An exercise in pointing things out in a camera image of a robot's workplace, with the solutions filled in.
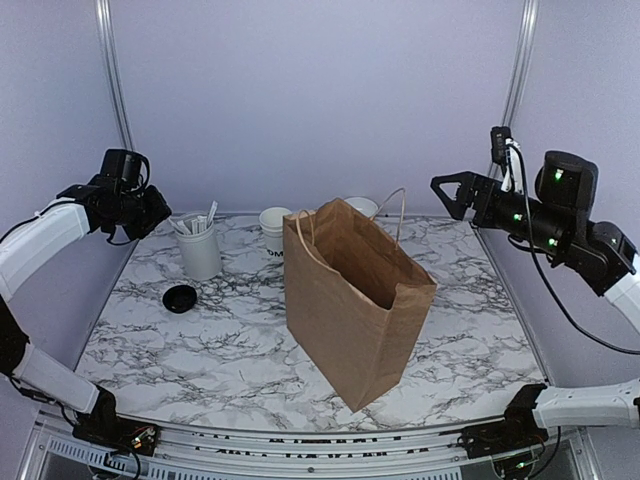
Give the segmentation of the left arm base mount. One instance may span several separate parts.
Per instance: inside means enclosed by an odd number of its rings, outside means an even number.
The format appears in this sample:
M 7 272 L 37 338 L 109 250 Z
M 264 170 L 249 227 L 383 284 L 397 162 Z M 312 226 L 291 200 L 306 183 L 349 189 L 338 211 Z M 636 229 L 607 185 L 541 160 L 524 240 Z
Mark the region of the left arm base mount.
M 118 416 L 115 396 L 102 387 L 97 389 L 97 400 L 91 411 L 76 414 L 73 436 L 123 452 L 133 451 L 138 455 L 152 456 L 160 427 Z

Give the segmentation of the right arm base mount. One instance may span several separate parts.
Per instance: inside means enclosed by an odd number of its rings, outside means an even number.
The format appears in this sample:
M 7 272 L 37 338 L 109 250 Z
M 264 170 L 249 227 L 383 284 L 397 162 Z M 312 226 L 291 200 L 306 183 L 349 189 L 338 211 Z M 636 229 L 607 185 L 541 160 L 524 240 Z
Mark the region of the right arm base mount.
M 543 444 L 549 434 L 537 425 L 533 410 L 546 388 L 542 383 L 523 386 L 507 405 L 502 420 L 463 428 L 457 445 L 469 459 L 475 459 Z

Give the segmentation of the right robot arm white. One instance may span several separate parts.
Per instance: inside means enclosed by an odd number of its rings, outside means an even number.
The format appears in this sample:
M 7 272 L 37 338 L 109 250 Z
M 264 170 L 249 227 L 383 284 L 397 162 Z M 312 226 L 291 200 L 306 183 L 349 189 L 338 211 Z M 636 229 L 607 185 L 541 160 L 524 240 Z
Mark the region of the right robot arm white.
M 595 163 L 548 150 L 513 175 L 490 152 L 439 152 L 424 175 L 432 210 L 475 229 L 515 309 L 548 387 L 576 404 L 589 389 L 638 382 L 639 330 L 611 304 L 601 276 L 636 273 L 635 227 L 622 215 L 594 219 Z

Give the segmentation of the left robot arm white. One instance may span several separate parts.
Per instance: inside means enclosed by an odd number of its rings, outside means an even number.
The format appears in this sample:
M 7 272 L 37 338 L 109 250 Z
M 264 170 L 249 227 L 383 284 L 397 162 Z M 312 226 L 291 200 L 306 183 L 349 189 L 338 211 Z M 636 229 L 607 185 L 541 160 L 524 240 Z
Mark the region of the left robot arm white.
M 61 349 L 62 333 L 79 326 L 73 298 L 86 292 L 80 281 L 93 262 L 73 260 L 67 248 L 99 232 L 110 245 L 122 230 L 127 243 L 149 235 L 171 210 L 150 183 L 149 160 L 109 149 L 100 171 L 85 184 L 58 193 L 31 218 L 1 238 L 1 372 L 40 401 L 58 402 L 80 417 L 83 427 L 106 445 L 125 438 L 115 396 L 77 374 Z M 50 347 L 44 336 L 59 327 Z

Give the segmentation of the brown paper bag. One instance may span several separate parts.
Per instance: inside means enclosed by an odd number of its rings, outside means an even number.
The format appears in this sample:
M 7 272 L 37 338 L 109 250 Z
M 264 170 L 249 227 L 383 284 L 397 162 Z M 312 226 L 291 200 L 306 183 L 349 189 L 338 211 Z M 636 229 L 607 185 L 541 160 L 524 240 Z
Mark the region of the brown paper bag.
M 336 198 L 283 219 L 287 328 L 352 412 L 399 383 L 437 290 L 375 218 Z

